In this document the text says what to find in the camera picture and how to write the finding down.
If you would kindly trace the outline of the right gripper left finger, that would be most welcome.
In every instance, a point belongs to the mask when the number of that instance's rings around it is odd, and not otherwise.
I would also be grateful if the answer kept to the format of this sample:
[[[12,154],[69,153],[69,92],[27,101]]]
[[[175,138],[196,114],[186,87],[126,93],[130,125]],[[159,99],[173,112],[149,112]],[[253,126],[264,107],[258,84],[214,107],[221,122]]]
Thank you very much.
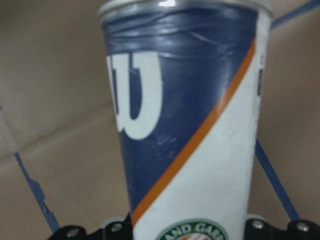
[[[48,240],[132,240],[133,230],[130,214],[112,217],[94,232],[87,232],[79,225],[67,225],[54,232]]]

